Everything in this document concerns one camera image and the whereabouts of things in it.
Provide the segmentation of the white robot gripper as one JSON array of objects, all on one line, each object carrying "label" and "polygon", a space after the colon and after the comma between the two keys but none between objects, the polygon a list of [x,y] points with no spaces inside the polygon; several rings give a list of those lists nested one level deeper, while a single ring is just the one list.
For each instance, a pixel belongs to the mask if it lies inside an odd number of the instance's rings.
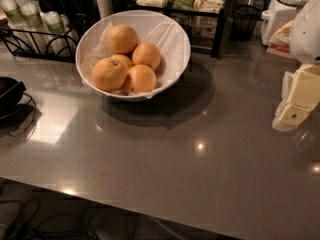
[{"label": "white robot gripper", "polygon": [[274,45],[289,43],[290,54],[302,64],[282,80],[280,102],[272,128],[288,132],[300,126],[320,103],[320,0],[309,0],[270,38]]}]

